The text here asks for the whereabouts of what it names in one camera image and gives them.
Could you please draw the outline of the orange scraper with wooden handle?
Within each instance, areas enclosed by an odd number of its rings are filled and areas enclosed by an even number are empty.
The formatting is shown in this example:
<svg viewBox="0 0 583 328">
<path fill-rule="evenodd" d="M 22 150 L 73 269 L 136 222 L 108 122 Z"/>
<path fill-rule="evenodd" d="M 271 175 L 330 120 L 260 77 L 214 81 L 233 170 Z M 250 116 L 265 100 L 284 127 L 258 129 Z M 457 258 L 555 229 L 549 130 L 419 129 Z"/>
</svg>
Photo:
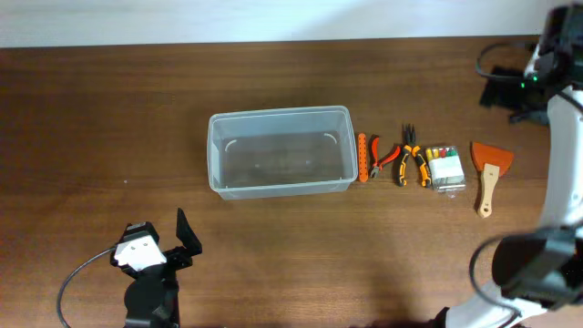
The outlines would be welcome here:
<svg viewBox="0 0 583 328">
<path fill-rule="evenodd" d="M 492 214 L 492 199 L 497 181 L 509 170 L 514 153 L 473 141 L 471 154 L 473 163 L 480 173 L 482 187 L 477 213 L 481 218 L 487 218 Z"/>
</svg>

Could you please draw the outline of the clear plastic container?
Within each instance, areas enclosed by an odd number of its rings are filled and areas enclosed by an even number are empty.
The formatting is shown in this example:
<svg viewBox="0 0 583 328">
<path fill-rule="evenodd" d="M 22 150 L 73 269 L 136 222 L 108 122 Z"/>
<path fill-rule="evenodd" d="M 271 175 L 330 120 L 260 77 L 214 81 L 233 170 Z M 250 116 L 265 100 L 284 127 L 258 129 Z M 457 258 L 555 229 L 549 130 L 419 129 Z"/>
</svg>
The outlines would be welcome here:
<svg viewBox="0 0 583 328">
<path fill-rule="evenodd" d="M 224 200 L 345 191 L 358 176 L 350 112 L 336 105 L 215 114 L 207 168 Z"/>
</svg>

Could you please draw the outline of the screwdriver set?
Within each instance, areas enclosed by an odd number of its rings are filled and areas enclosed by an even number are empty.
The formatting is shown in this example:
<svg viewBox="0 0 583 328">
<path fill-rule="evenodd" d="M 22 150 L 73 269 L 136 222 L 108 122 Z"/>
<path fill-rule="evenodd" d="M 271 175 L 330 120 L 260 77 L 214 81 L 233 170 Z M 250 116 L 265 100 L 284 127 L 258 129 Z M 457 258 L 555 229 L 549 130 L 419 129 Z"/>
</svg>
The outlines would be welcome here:
<svg viewBox="0 0 583 328">
<path fill-rule="evenodd" d="M 457 147 L 427 148 L 425 156 L 433 190 L 440 193 L 454 193 L 465 189 L 465 173 Z"/>
</svg>

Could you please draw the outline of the small red-handled cutting pliers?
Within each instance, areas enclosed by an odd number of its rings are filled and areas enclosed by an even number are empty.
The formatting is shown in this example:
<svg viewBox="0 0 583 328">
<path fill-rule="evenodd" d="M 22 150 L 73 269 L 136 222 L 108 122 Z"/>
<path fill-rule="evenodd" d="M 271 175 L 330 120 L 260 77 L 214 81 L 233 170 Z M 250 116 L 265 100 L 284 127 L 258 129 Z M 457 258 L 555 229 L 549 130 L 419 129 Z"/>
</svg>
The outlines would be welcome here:
<svg viewBox="0 0 583 328">
<path fill-rule="evenodd" d="M 379 136 L 373 136 L 371 141 L 371 151 L 373 155 L 373 164 L 369 175 L 371 179 L 377 178 L 380 172 L 384 169 L 384 166 L 397 159 L 401 153 L 401 147 L 395 146 L 390 154 L 381 157 L 378 152 L 379 141 Z"/>
</svg>

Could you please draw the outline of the orange perforated plastic strip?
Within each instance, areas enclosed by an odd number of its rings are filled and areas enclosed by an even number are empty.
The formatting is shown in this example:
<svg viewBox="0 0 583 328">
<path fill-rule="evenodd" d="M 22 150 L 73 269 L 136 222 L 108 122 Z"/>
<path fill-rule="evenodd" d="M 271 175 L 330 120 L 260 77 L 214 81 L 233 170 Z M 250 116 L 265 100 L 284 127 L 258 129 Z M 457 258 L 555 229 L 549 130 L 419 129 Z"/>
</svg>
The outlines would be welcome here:
<svg viewBox="0 0 583 328">
<path fill-rule="evenodd" d="M 368 153 L 367 153 L 367 138 L 364 133 L 357 135 L 357 150 L 358 150 L 358 180 L 366 182 L 369 179 L 368 173 Z"/>
</svg>

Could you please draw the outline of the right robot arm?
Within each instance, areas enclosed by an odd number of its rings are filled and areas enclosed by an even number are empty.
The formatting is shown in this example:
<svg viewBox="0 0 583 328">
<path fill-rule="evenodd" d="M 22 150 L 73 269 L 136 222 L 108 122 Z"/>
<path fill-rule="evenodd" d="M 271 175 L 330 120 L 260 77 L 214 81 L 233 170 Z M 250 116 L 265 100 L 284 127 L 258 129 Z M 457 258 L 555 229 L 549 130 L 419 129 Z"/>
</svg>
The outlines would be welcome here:
<svg viewBox="0 0 583 328">
<path fill-rule="evenodd" d="M 522 77 L 476 73 L 547 96 L 551 144 L 538 227 L 483 241 L 468 267 L 474 297 L 444 308 L 433 327 L 514 327 L 582 303 L 582 5 L 553 8 L 533 48 Z"/>
</svg>

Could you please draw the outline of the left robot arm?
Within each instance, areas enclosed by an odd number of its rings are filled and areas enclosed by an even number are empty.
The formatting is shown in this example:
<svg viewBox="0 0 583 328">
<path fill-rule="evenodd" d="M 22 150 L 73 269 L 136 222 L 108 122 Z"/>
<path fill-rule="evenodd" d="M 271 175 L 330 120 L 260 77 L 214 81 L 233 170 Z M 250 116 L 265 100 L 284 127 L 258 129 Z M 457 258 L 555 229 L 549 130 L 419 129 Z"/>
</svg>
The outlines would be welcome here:
<svg viewBox="0 0 583 328">
<path fill-rule="evenodd" d="M 192 265 L 202 245 L 183 209 L 177 209 L 180 246 L 162 251 L 149 221 L 129 224 L 115 245 L 110 264 L 133 279 L 124 294 L 127 328 L 176 328 L 179 318 L 177 271 Z"/>
</svg>

